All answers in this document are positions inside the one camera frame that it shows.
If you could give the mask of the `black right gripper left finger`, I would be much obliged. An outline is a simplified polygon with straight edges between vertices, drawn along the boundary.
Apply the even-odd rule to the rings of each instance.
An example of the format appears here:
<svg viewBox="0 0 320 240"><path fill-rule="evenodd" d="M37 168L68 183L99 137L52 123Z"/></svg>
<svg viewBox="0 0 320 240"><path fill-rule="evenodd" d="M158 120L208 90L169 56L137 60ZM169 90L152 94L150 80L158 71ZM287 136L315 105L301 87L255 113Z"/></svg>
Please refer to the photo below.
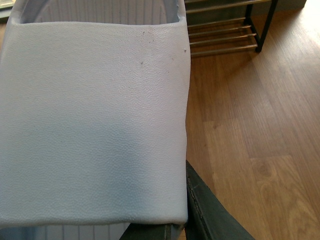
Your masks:
<svg viewBox="0 0 320 240"><path fill-rule="evenodd" d="M130 223L120 240L170 240L172 224Z"/></svg>

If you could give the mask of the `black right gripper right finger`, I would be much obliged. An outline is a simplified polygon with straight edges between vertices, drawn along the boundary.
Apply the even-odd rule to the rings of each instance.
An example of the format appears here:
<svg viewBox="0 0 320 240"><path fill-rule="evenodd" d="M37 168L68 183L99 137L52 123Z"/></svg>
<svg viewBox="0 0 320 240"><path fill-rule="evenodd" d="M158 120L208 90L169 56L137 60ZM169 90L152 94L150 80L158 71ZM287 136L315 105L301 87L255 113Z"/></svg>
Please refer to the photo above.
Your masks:
<svg viewBox="0 0 320 240"><path fill-rule="evenodd" d="M191 164L186 162L187 240L253 240L224 208Z"/></svg>

